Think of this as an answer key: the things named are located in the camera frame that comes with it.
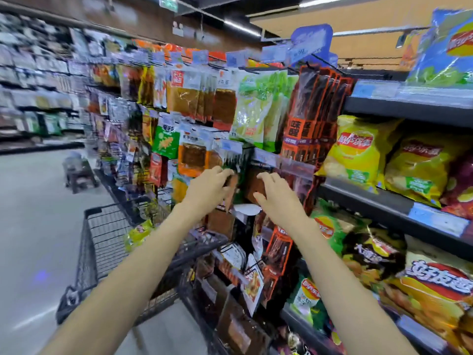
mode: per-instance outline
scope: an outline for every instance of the hand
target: hand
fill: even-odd
[[[231,169],[215,166],[212,169],[204,170],[200,176],[192,179],[181,203],[186,209],[186,217],[192,215],[197,222],[214,210],[230,190],[230,187],[223,185],[227,178],[233,174]]]
[[[299,198],[277,173],[263,172],[257,178],[264,182],[266,197],[258,192],[253,196],[273,223],[291,235],[294,227],[307,219]]]

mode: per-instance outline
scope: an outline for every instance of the ceiling light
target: ceiling light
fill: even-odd
[[[315,5],[329,4],[331,2],[343,1],[343,0],[312,0],[307,2],[302,2],[299,4],[299,7],[309,7]]]
[[[261,37],[261,34],[259,32],[253,31],[249,28],[243,27],[242,25],[239,25],[238,23],[234,23],[228,20],[224,20],[224,23],[227,24],[228,26],[234,27],[236,29],[239,29],[241,31],[244,31],[250,35],[256,36],[256,37]]]

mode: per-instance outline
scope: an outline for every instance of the floor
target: floor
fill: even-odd
[[[113,202],[102,186],[76,195],[64,187],[69,152],[0,157],[0,355],[35,355],[54,333],[59,299],[75,279],[83,211]],[[180,302],[139,330],[146,352],[129,333],[117,354],[207,353]]]

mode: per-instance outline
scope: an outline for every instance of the wire basket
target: wire basket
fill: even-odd
[[[148,197],[91,208],[84,212],[76,281],[74,286],[68,286],[61,298],[56,312],[58,324],[64,322],[92,289],[128,255],[124,236],[146,219],[151,219],[154,224],[161,223],[169,212],[167,204],[150,202]],[[191,230],[179,246],[148,306],[135,325],[174,303],[178,298],[174,289],[179,285],[179,275],[183,267],[189,266],[199,256],[227,242],[228,239],[223,235],[201,236],[199,232]]]

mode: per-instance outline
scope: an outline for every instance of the wall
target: wall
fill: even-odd
[[[64,17],[89,21],[124,30],[183,47],[206,49],[210,51],[236,51],[246,47],[260,48],[260,43],[242,39],[242,36],[226,33],[204,25],[203,40],[196,40],[200,31],[198,21],[190,17],[174,17],[172,11],[159,7],[147,0],[114,0],[115,12],[104,11],[101,5],[106,0],[4,0],[20,5],[48,11]],[[173,21],[184,25],[184,37],[172,33]]]
[[[334,32],[406,25],[427,26],[430,25],[432,11],[437,7],[473,8],[473,0],[377,0],[319,11],[257,17],[252,19],[252,23],[286,38],[298,27],[320,23],[330,24]],[[354,58],[355,63],[396,63],[399,59],[361,58],[401,57],[404,48],[395,48],[400,35],[402,33],[335,37],[330,51],[338,54],[339,60]],[[381,65],[371,68],[395,67]]]

